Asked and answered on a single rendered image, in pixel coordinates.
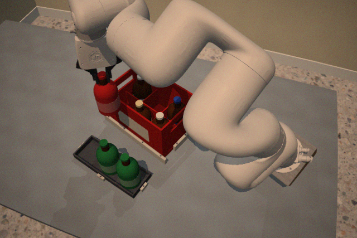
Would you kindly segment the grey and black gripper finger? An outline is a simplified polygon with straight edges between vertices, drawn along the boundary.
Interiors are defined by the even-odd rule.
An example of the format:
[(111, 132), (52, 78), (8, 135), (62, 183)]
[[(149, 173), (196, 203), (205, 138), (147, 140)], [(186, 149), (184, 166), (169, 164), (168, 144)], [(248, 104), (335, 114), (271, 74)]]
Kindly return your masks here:
[[(80, 66), (79, 66), (78, 60), (77, 60), (77, 63), (76, 63), (76, 68), (77, 69), (81, 69)], [(99, 80), (98, 80), (98, 76), (97, 76), (97, 74), (98, 74), (97, 69), (89, 69), (89, 70), (85, 70), (85, 71), (89, 72), (92, 75), (93, 81), (96, 81), (96, 84), (98, 85), (99, 84)]]
[[(122, 60), (121, 60), (119, 57), (117, 57), (117, 63), (116, 63), (115, 65), (119, 64), (120, 62), (122, 62)], [(105, 67), (105, 73), (106, 73), (106, 77), (107, 77), (108, 83), (110, 82), (110, 78), (112, 78), (111, 69), (112, 69), (115, 65), (109, 66), (109, 67)]]

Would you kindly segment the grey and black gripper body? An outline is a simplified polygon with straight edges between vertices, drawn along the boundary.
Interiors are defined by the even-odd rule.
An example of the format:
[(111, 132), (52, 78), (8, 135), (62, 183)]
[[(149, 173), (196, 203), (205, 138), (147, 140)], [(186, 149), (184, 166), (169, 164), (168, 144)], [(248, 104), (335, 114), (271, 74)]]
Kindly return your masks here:
[[(113, 66), (117, 63), (116, 55), (109, 49), (106, 33), (99, 39), (84, 41), (75, 36), (75, 48), (79, 66), (83, 70)], [(91, 43), (92, 42), (92, 43)]]

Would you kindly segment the green bottle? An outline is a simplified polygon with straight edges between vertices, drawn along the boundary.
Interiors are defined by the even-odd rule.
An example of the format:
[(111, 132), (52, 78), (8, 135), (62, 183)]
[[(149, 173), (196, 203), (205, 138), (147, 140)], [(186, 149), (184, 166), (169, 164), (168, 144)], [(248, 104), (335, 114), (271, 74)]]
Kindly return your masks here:
[(139, 186), (141, 182), (139, 164), (127, 153), (120, 156), (120, 160), (116, 164), (116, 172), (122, 187), (130, 190)]
[(112, 143), (108, 143), (106, 139), (102, 139), (99, 144), (96, 157), (102, 172), (110, 176), (117, 174), (116, 164), (120, 160), (117, 147)]

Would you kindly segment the brown glass bottle with cream cap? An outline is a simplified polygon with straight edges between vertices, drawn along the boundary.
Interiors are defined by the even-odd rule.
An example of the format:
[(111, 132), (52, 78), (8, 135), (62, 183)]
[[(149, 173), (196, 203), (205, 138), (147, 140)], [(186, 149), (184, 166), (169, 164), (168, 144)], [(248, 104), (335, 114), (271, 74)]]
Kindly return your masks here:
[(164, 118), (164, 114), (162, 112), (158, 112), (156, 114), (156, 118), (152, 120), (152, 123), (157, 125), (159, 128), (164, 127), (168, 122), (169, 120)]
[(149, 108), (143, 105), (143, 101), (137, 100), (136, 106), (133, 109), (145, 118), (147, 118), (149, 121), (152, 121), (151, 111), (149, 110)]

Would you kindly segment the brown bottle with blue cap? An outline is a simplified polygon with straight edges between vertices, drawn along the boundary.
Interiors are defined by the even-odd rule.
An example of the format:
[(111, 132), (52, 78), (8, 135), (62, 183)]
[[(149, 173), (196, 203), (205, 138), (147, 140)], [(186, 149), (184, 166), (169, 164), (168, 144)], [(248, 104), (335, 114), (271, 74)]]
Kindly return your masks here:
[[(171, 120), (185, 106), (186, 105), (181, 102), (181, 98), (179, 96), (174, 97), (173, 103), (171, 103), (167, 108), (167, 119)], [(183, 116), (175, 124), (182, 119)]]

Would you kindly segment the red bottle crate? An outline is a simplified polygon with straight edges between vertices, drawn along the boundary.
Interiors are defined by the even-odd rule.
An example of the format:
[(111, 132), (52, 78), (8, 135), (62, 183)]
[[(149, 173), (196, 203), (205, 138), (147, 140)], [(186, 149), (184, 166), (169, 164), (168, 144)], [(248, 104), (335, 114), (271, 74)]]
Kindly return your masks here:
[[(173, 145), (186, 133), (182, 120), (175, 124), (183, 116), (186, 106), (171, 120), (168, 119), (169, 122), (164, 127), (159, 128), (133, 109), (136, 106), (135, 102), (139, 100), (133, 96), (132, 92), (132, 86), (137, 81), (137, 74), (129, 69), (114, 82), (118, 86), (130, 76), (133, 76), (133, 79), (118, 90), (121, 109), (111, 117), (166, 157), (173, 150)], [(167, 119), (167, 108), (173, 103), (174, 97), (179, 96), (181, 102), (187, 105), (193, 94), (176, 83), (164, 88), (151, 87), (152, 94), (143, 100), (143, 105), (151, 111), (152, 120), (156, 118), (158, 112), (162, 112), (164, 118)]]

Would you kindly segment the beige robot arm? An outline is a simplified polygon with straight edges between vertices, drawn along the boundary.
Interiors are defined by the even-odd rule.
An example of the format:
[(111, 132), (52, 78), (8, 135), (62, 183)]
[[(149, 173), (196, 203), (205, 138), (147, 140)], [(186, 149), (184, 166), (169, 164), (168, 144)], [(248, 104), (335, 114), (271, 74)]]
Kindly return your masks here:
[(302, 161), (312, 162), (303, 155), (310, 149), (302, 148), (289, 126), (266, 109), (250, 108), (275, 74), (273, 59), (209, 9), (172, 0), (153, 23), (144, 0), (67, 1), (70, 33), (93, 41), (108, 28), (109, 49), (157, 88), (180, 79), (208, 42), (223, 50), (189, 99), (182, 121), (195, 142), (217, 153), (216, 167), (232, 186), (255, 188), (274, 171), (287, 173)]

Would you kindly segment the brown bottle with white cap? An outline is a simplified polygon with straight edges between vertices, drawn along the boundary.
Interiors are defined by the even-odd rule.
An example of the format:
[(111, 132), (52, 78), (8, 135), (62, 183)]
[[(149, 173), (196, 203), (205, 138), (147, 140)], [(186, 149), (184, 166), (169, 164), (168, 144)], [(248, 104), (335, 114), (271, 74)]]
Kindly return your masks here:
[(140, 76), (137, 75), (137, 80), (132, 87), (133, 96), (137, 99), (143, 101), (152, 93), (152, 87), (150, 84), (145, 82)]

